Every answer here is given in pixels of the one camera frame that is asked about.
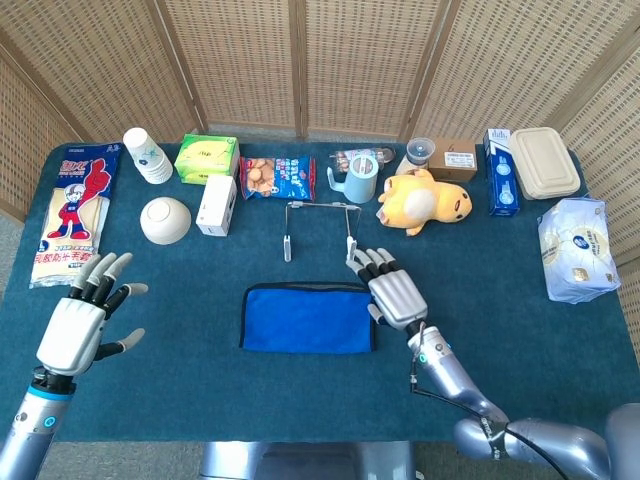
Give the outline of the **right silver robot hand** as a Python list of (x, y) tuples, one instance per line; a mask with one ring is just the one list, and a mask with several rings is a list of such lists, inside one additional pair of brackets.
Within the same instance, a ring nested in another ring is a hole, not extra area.
[(386, 249), (356, 249), (345, 264), (369, 289), (371, 316), (402, 331), (425, 322), (428, 306), (410, 275)]

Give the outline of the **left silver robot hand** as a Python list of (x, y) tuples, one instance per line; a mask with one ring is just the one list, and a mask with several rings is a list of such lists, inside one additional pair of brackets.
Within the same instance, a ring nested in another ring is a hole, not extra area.
[(46, 372), (76, 377), (94, 362), (124, 353), (141, 341), (143, 328), (114, 342), (102, 341), (107, 322), (124, 301), (149, 290), (143, 283), (114, 287), (132, 259), (129, 252), (94, 255), (81, 267), (68, 295), (57, 303), (36, 352)]

